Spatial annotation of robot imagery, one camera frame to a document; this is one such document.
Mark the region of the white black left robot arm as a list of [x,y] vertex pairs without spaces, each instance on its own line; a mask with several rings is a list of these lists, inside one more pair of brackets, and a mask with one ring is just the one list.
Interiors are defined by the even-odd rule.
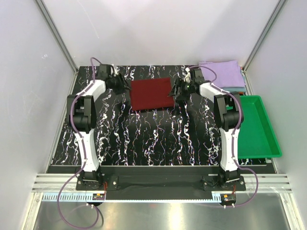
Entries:
[[94,143],[95,102],[106,90],[122,94],[130,89],[115,65],[100,64],[93,74],[94,79],[83,90],[67,97],[66,122],[74,131],[82,160],[81,169],[76,173],[76,189],[81,191],[106,187]]

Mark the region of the dark red t shirt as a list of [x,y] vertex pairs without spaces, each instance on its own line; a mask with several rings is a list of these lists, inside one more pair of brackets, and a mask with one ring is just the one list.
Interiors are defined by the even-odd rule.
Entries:
[[171,79],[158,78],[131,81],[130,103],[133,111],[173,107]]

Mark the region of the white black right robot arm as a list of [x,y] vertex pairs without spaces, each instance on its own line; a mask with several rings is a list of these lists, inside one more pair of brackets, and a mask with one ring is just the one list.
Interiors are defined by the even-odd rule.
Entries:
[[219,186],[224,190],[234,189],[240,183],[238,134],[244,121],[240,95],[223,90],[213,81],[206,80],[199,66],[185,68],[184,77],[175,80],[168,96],[181,103],[189,100],[193,93],[213,102],[214,120],[221,134],[222,156],[219,172],[210,186]]

